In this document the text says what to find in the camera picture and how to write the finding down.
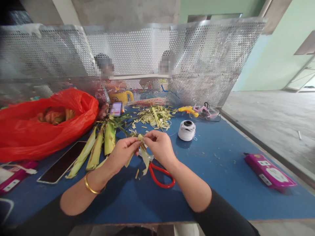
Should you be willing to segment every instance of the spool of white thread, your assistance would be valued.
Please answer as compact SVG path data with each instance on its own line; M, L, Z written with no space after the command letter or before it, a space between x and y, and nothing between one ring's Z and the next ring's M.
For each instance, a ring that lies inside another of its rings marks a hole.
M193 138L196 139L195 133L196 133L196 125L192 121L185 120L180 124L178 137L181 140L191 141Z

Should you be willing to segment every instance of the yellow glue gun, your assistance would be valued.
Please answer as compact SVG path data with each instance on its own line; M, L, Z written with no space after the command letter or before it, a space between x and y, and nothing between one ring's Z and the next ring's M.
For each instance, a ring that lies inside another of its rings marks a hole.
M198 112L194 111L192 106L178 108L178 111L186 111L187 113L192 113L195 117L199 116Z

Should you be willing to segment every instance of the red scissors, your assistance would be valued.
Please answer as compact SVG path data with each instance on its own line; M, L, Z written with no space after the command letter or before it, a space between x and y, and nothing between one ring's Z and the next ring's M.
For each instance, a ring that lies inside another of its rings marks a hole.
M153 172L153 169L158 170L158 171L162 172L163 174L170 176L170 177L172 178L172 182L171 182L170 184L168 184L168 185L160 183L160 182L156 179L156 177L155 177L155 175L154 175L154 172ZM150 164L149 164L149 170L150 170L150 173L151 173L151 176L152 176L153 181L154 181L159 187L161 187L161 188L172 188L172 187L174 187L174 185L175 185L175 179L173 178L173 176L171 176L171 174L170 174L167 170L162 169L162 168L160 168L160 167L157 167L157 166L154 165L152 162L150 162Z

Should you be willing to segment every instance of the plastic bag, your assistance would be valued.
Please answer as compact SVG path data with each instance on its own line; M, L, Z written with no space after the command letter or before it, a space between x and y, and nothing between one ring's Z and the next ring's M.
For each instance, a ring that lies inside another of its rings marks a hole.
M71 109L75 117L58 125L34 119L48 107ZM98 101L74 88L0 110L0 162L41 160L85 134L97 115Z

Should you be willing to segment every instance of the black sleeve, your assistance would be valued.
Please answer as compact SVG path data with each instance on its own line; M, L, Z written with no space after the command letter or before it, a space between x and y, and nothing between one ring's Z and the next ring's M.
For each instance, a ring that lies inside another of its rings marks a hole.
M254 226L216 191L211 190L212 199L207 209L200 213L194 213L195 219L205 235L259 236L259 232Z
M44 235L67 236L71 230L81 223L81 214L76 216L66 215L60 208L61 195L35 213L26 222L16 229L8 232L9 235Z

